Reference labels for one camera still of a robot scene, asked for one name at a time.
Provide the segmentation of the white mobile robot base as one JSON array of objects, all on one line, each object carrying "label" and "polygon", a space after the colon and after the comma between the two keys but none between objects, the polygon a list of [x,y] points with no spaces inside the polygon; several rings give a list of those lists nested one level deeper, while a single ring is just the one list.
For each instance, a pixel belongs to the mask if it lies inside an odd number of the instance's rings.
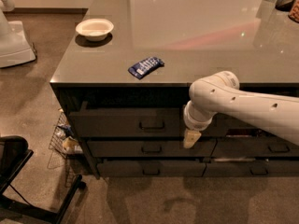
[{"label": "white mobile robot base", "polygon": [[0,0],[0,68],[36,59],[34,45],[28,40],[21,21],[8,21],[4,12],[15,8],[13,0]]}]

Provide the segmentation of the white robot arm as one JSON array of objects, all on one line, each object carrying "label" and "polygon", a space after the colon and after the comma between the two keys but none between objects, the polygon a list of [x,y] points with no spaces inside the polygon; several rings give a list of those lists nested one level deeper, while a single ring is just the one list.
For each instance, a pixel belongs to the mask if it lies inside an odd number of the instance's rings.
[{"label": "white robot arm", "polygon": [[299,98],[242,91],[230,71],[222,71],[193,82],[185,105],[183,146],[191,148],[222,113],[299,145]]}]

